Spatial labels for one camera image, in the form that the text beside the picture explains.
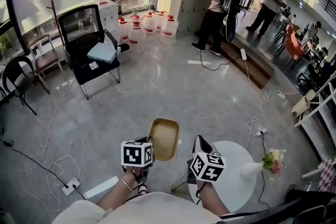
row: orange chair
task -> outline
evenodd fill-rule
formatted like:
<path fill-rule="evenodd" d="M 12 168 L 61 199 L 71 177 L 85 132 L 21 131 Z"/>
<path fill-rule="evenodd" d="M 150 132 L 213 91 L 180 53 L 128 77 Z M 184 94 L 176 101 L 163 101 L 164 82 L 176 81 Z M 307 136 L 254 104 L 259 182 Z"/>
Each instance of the orange chair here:
<path fill-rule="evenodd" d="M 293 27 L 291 25 L 288 25 L 286 28 L 286 37 L 283 42 L 283 47 L 280 49 L 280 52 L 278 56 L 283 52 L 284 49 L 287 49 L 289 54 L 292 56 L 292 59 L 294 59 L 294 63 L 292 65 L 292 68 L 296 64 L 298 60 L 301 59 L 301 57 L 305 54 L 304 49 L 302 47 L 301 42 L 295 37 L 295 32 L 293 30 Z"/>

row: flower vase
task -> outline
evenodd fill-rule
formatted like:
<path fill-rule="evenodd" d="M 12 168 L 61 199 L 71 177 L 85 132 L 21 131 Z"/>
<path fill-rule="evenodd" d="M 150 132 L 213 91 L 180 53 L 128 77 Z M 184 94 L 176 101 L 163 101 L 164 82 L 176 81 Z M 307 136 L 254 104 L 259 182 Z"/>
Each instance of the flower vase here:
<path fill-rule="evenodd" d="M 241 170 L 240 175 L 244 178 L 251 178 L 264 170 L 264 163 L 248 163 Z"/>

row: pink flower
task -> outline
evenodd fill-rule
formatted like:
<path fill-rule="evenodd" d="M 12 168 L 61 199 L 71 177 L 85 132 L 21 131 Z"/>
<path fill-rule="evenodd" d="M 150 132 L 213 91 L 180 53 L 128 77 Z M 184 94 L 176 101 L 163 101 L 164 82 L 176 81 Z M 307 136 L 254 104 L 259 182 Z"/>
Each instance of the pink flower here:
<path fill-rule="evenodd" d="M 282 169 L 282 162 L 281 161 L 274 161 L 271 173 L 278 174 Z"/>

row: white round table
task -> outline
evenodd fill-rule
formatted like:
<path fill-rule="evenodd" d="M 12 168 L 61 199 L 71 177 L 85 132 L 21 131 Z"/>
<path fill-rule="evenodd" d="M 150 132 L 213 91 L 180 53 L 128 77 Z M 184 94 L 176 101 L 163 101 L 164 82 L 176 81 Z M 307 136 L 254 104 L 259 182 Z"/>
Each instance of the white round table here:
<path fill-rule="evenodd" d="M 226 160 L 226 169 L 221 174 L 219 181 L 213 185 L 227 209 L 230 212 L 235 212 L 249 200 L 255 188 L 257 176 L 245 179 L 240 175 L 243 165 L 254 163 L 254 161 L 246 149 L 234 142 L 218 141 L 213 144 Z M 197 203 L 197 185 L 188 184 L 188 189 L 192 200 Z"/>

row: gold tray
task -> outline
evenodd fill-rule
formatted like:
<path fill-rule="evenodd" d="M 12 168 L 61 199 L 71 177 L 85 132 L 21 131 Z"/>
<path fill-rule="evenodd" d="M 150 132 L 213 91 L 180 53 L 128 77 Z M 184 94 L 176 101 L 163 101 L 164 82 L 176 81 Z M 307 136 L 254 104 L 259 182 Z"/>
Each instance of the gold tray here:
<path fill-rule="evenodd" d="M 157 118 L 149 131 L 148 142 L 153 143 L 154 157 L 159 161 L 169 161 L 176 153 L 180 139 L 180 125 L 176 121 Z"/>

